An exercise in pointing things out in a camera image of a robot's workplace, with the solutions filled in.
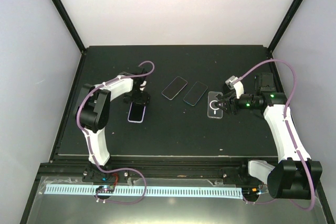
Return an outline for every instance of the black table surface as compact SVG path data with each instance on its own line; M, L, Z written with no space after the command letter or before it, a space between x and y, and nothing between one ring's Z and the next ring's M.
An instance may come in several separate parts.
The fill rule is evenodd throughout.
M155 64L147 77L146 91L151 101L143 123L128 122L130 105L122 96L111 102L106 126L111 156L183 157L274 157L275 143L267 122L258 111L242 110L224 114L221 120L207 116L207 94L222 91L232 75L241 76L266 60L263 46L91 46L88 48L79 83L66 118L58 155L88 155L82 132L72 115L80 89L85 83L98 84L137 66L145 60ZM145 65L149 71L151 65ZM268 65L256 72L270 72ZM177 76L188 85L172 101L161 92ZM200 81L208 90L196 106L183 101L188 90ZM243 80L247 93L254 91L254 75Z

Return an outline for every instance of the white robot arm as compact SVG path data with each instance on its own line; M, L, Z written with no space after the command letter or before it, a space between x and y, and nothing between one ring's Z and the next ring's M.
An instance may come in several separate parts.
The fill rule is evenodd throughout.
M143 68L137 67L132 73L121 73L115 81L103 85L85 84L81 89L77 105L75 107L75 116L81 102L87 97L88 93L94 88L102 86L90 96L85 103L79 115L81 130L86 138L89 151L89 161L99 166L104 166L110 158L105 139L105 126L109 119L110 102L120 95L124 94L124 102L134 102L146 106L149 103L150 96L143 89L145 86L145 73Z
M319 161L312 161L305 150L294 127L287 108L284 118L287 98L284 93L276 92L273 74L262 73L255 77L255 94L244 94L243 84L232 76L225 83L230 91L215 105L227 113L236 114L239 109L260 110L267 121L278 152L278 165L273 166L262 160L250 160L248 173L268 185L273 198L309 199L310 190L307 176L303 170L300 152L306 162L314 188L322 174Z

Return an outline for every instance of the black smartphone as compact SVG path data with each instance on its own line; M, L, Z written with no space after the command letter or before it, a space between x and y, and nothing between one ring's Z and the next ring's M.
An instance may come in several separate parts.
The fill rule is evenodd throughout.
M178 76L162 91L162 95L173 100L187 84L186 80Z
M145 116L146 106L131 103L128 121L130 123L142 123Z
M189 92L183 98L183 101L188 103L191 106L195 106L196 103L201 99L202 95L204 95L205 91L208 89L208 86L197 81L193 87L189 90Z

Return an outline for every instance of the red wire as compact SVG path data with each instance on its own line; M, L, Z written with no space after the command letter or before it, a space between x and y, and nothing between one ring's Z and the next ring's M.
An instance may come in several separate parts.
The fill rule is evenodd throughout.
M118 177L118 174L113 173L112 175L116 177L116 180L114 181L114 184L113 184L114 186L116 186L117 183L118 183L118 178L119 178L119 177Z

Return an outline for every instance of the white wall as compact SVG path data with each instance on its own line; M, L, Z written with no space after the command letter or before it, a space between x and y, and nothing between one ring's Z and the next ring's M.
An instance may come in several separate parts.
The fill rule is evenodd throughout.
M336 217L336 3L304 0L274 56L289 61L298 74L291 109L300 138L311 157L322 163L322 185ZM280 77L289 93L292 76Z
M19 223L80 53L51 0L0 4L0 223Z
M86 46L268 46L292 1L62 0Z

